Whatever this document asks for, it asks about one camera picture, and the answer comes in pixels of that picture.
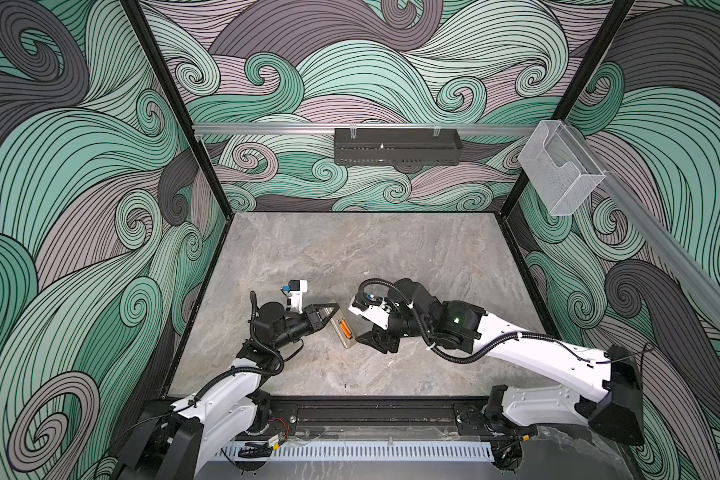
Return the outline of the white remote control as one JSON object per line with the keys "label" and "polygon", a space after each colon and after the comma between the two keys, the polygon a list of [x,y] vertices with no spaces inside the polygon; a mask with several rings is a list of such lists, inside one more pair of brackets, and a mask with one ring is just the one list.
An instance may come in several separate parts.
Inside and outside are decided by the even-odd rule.
{"label": "white remote control", "polygon": [[330,324],[345,349],[350,349],[356,344],[354,332],[344,315],[334,315],[330,319]]}

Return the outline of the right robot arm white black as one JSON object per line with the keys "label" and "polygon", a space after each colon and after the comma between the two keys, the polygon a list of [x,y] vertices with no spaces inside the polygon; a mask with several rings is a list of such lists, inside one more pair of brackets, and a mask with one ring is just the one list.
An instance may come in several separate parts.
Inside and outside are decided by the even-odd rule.
{"label": "right robot arm white black", "polygon": [[566,343],[514,325],[477,305],[441,301],[409,278],[363,281],[351,313],[371,328],[358,342],[395,353],[403,338],[421,338],[440,359],[470,365],[495,358],[553,381],[544,388],[498,386],[488,412],[512,426],[586,426],[626,446],[645,442],[640,360],[650,346],[630,351]]}

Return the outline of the orange battery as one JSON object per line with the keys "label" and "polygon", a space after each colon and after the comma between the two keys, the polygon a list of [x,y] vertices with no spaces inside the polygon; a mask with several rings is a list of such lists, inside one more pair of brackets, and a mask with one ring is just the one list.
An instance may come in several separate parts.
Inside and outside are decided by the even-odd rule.
{"label": "orange battery", "polygon": [[353,338],[353,333],[352,333],[351,328],[348,326],[348,324],[345,321],[340,321],[339,325],[340,325],[340,328],[341,328],[343,334],[345,335],[345,337],[348,340],[351,340]]}
{"label": "orange battery", "polygon": [[339,329],[340,329],[342,335],[343,335],[347,340],[351,340],[351,339],[352,339],[352,332],[348,329],[348,327],[346,326],[345,323],[340,322],[340,323],[339,323]]}

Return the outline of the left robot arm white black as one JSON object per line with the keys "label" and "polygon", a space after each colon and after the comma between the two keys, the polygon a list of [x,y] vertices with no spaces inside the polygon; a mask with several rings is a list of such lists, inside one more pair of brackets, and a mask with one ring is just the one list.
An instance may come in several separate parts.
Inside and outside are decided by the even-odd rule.
{"label": "left robot arm white black", "polygon": [[322,330],[337,303],[291,311],[277,302],[258,304],[249,293],[249,338],[232,365],[197,392],[171,404],[149,405],[117,455],[110,479],[193,479],[238,434],[264,419],[267,379],[284,370],[280,348]]}

